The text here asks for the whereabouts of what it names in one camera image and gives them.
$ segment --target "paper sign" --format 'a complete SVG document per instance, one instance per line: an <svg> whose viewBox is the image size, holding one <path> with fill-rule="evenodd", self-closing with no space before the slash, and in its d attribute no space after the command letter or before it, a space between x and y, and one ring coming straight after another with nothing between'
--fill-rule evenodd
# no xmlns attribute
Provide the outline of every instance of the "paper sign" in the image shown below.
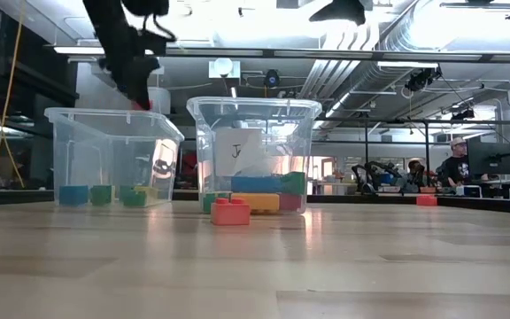
<svg viewBox="0 0 510 319"><path fill-rule="evenodd" d="M245 167L257 165L263 156L259 128L219 128L215 135L217 176L233 176Z"/></svg>

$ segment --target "computer monitor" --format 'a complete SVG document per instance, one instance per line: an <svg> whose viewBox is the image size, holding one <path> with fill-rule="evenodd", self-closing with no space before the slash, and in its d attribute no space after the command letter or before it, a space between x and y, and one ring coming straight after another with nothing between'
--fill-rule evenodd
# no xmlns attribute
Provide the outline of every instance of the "computer monitor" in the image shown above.
<svg viewBox="0 0 510 319"><path fill-rule="evenodd" d="M497 157L497 155L509 153L510 144L468 140L469 173L471 175L510 175L510 156Z"/></svg>

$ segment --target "cap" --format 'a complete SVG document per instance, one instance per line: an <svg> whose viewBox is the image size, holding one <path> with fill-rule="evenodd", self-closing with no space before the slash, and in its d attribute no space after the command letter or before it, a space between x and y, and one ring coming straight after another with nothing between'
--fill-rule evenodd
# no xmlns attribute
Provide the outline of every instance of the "cap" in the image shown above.
<svg viewBox="0 0 510 319"><path fill-rule="evenodd" d="M454 147L456 146L457 144L465 144L466 143L466 140L461 138L461 137L456 137L454 138L451 142L450 142L450 146L451 147Z"/></svg>

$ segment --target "clear plastic bin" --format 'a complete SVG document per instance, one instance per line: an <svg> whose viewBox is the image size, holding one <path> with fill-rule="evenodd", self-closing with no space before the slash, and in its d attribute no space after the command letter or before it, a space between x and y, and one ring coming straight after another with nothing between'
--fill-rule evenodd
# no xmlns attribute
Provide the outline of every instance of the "clear plastic bin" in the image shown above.
<svg viewBox="0 0 510 319"><path fill-rule="evenodd" d="M320 103L195 97L187 108L196 120L198 188L206 213L216 198L242 198L261 213L304 212Z"/></svg>
<svg viewBox="0 0 510 319"><path fill-rule="evenodd" d="M149 206L172 198L182 133L164 115L48 108L60 205Z"/></svg>

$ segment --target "yellow cable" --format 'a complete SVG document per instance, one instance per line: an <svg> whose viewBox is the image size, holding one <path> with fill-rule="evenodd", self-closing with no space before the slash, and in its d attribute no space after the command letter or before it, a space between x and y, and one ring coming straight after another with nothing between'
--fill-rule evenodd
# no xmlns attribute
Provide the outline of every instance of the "yellow cable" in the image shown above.
<svg viewBox="0 0 510 319"><path fill-rule="evenodd" d="M11 148L9 147L9 143L7 142L7 138L5 136L4 132L4 124L5 124L5 115L7 113L7 108L9 106L9 100L11 97L11 91L12 91L12 85L13 85L13 76L15 75L15 66L17 63L17 55L19 52L19 41L21 38L21 30L23 28L23 18L25 13L25 7L24 7L25 1L21 1L21 7L20 7L20 16L19 16L19 29L17 30L17 39L15 41L15 50L13 52L13 60L12 60L12 70L9 78L9 87L7 88L7 97L5 98L5 105L4 105L4 113L3 118L0 114L0 148L1 148L1 141L3 139L5 143L5 148L7 149L7 152L9 153L9 158L11 160L11 164L13 165L13 169L15 170L15 174L17 174L17 177L19 178L19 182L21 184L22 188L25 188L25 184L23 183L23 179L21 178L21 175L19 173L19 169L17 168L17 165L15 164L15 159L13 158Z"/></svg>

